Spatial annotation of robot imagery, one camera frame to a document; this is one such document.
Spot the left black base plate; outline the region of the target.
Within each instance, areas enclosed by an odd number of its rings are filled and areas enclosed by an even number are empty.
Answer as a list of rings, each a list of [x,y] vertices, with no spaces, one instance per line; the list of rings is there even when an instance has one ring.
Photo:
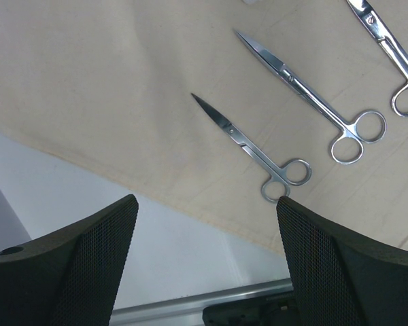
[[[293,292],[237,300],[208,306],[203,310],[209,326],[289,326],[302,325]]]

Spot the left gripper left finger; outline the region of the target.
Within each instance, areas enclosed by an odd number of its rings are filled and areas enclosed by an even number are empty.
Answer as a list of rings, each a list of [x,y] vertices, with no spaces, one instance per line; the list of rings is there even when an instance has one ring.
[[[129,194],[0,252],[0,325],[109,325],[139,204]]]

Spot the beige cloth drape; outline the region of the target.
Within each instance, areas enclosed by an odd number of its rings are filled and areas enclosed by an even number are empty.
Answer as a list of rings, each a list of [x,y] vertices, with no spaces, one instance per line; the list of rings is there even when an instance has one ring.
[[[344,118],[387,119],[355,164],[329,154],[338,130],[238,38],[285,62]],[[312,167],[294,200],[408,250],[404,77],[345,1],[0,1],[0,133],[282,252],[266,172],[195,101],[275,163]]]

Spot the middle long steel scissors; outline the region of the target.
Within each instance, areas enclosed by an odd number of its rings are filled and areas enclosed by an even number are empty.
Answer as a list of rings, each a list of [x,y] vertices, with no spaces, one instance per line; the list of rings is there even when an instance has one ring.
[[[383,139],[387,131],[387,122],[384,115],[377,110],[367,109],[361,111],[353,121],[346,121],[338,111],[336,111],[330,103],[323,99],[312,87],[296,75],[296,73],[288,67],[288,65],[281,61],[276,55],[271,53],[266,47],[259,44],[250,36],[235,30],[234,33],[238,36],[245,47],[264,65],[272,74],[284,81],[289,88],[291,88],[297,95],[299,95],[305,102],[309,103],[316,111],[323,115],[336,128],[340,130],[329,145],[329,154],[331,158],[342,165],[354,164],[359,161],[364,153],[364,143],[372,144]],[[367,115],[375,115],[379,118],[381,129],[377,136],[373,138],[363,137],[359,131],[358,126],[361,119]],[[358,144],[358,153],[349,160],[339,159],[335,154],[335,147],[338,142],[344,139],[351,139]]]

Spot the left steel scissors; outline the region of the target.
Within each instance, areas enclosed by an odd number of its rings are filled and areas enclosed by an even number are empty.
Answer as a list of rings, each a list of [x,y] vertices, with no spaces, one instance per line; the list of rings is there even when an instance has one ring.
[[[283,196],[289,196],[291,186],[301,186],[306,184],[312,175],[310,164],[300,158],[294,158],[287,161],[282,166],[274,163],[258,146],[256,146],[247,136],[236,127],[228,118],[222,115],[217,109],[212,107],[209,103],[204,101],[196,94],[191,94],[198,105],[206,112],[206,114],[213,120],[213,122],[227,134],[240,148],[244,150],[258,165],[260,165],[268,174],[269,178],[263,183],[260,189],[262,197],[271,204],[277,204],[279,198],[272,198],[267,195],[266,188],[271,183],[279,183],[284,187]],[[300,181],[293,181],[288,178],[288,169],[292,164],[301,164],[305,169],[305,176]]]

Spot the small steel scissors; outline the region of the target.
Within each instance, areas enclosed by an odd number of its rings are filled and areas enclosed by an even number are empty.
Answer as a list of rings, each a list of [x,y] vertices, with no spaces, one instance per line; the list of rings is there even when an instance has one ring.
[[[375,42],[405,77],[406,83],[391,98],[391,107],[395,114],[408,117],[408,111],[402,111],[397,105],[398,97],[403,92],[408,91],[408,53],[368,1],[347,1],[347,4]]]

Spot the aluminium front rail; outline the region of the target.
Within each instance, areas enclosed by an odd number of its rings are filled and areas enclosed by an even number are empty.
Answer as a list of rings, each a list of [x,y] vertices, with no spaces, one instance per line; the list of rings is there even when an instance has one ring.
[[[204,308],[293,290],[289,278],[114,310],[110,325],[203,325]]]

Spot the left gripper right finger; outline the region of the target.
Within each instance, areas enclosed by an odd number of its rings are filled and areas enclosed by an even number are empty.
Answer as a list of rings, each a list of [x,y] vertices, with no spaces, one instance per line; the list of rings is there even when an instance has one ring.
[[[276,212],[304,325],[408,325],[408,251],[286,196]]]

